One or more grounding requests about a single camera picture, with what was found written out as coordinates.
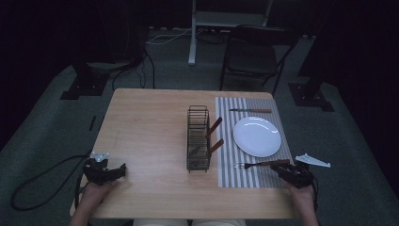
brown wooden handle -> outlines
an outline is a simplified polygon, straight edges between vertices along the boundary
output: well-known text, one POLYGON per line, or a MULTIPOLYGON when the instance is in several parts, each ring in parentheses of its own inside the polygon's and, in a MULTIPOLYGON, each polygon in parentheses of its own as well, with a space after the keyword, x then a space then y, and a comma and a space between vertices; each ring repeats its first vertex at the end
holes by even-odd
POLYGON ((272 164, 282 164, 282 165, 287 165, 290 164, 290 159, 279 159, 275 161, 267 161, 267 162, 262 162, 262 166, 270 166, 272 164))
POLYGON ((206 138, 209 138, 211 136, 211 134, 214 132, 214 130, 217 128, 217 126, 223 121, 223 119, 221 117, 219 117, 219 119, 217 119, 214 123, 214 125, 209 129, 208 134, 206 134, 206 138))
POLYGON ((224 140, 220 139, 215 145, 214 147, 211 148, 211 153, 213 153, 214 151, 216 151, 218 148, 220 148, 220 146, 222 146, 224 144, 224 140))
POLYGON ((251 109, 250 111, 255 113, 272 113, 272 109, 251 109))

striped placemat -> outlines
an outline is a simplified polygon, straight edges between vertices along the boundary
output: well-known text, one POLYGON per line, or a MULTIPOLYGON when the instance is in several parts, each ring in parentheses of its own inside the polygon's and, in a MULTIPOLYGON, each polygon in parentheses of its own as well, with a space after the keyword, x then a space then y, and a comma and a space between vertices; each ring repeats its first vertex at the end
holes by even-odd
POLYGON ((283 187, 277 173, 269 167, 252 167, 247 170, 234 167, 235 163, 257 163, 277 159, 290 159, 293 162, 275 101, 269 99, 216 97, 215 104, 216 118, 222 117, 223 119, 223 122, 216 130, 217 138, 223 138, 225 141, 224 145, 217 151, 219 187, 283 187), (232 108, 269 108, 272 109, 272 113, 229 111, 232 108), (243 152, 236 145, 232 133, 234 125, 249 116, 268 120, 279 130, 281 146, 275 154, 268 157, 254 157, 243 152))

person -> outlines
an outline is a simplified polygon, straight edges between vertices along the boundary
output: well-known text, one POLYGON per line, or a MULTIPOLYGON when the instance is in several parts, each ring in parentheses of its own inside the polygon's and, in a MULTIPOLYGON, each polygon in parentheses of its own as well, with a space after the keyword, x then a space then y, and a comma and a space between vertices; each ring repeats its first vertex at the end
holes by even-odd
MULTIPOLYGON (((87 226, 92 214, 96 211, 98 205, 106 195, 116 185, 116 181, 97 186, 94 183, 88 183, 85 187, 82 199, 77 206, 70 226, 87 226)), ((314 211, 314 191, 312 186, 297 189, 288 182, 283 181, 285 187, 291 193, 294 206, 299 214, 303 226, 318 226, 318 220, 314 211)), ((135 226, 188 226, 187 220, 181 219, 138 219, 134 222, 135 226)), ((212 220, 193 220, 193 226, 246 226, 243 219, 212 219, 212 220)))

chair backrest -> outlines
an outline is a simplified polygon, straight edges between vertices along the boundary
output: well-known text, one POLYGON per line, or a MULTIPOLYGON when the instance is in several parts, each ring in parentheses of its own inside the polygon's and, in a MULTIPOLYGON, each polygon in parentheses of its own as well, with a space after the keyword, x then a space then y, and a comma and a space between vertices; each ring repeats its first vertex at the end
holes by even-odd
POLYGON ((239 39, 260 45, 295 46, 298 35, 291 29, 257 25, 238 25, 231 30, 229 40, 239 39))

human arm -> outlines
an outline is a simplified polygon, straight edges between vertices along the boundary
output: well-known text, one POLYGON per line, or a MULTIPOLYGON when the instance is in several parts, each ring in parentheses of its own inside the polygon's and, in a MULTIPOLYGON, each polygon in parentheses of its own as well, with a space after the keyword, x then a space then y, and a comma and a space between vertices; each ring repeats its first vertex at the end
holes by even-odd
POLYGON ((116 182, 107 183, 103 186, 97 186, 94 183, 88 183, 85 187, 83 196, 70 221, 70 226, 87 226, 88 220, 94 214, 97 206, 109 191, 115 186, 116 182))
POLYGON ((290 191, 294 206, 298 211, 303 226, 319 226, 316 212, 314 211, 314 191, 312 186, 300 189, 283 181, 285 187, 290 191))

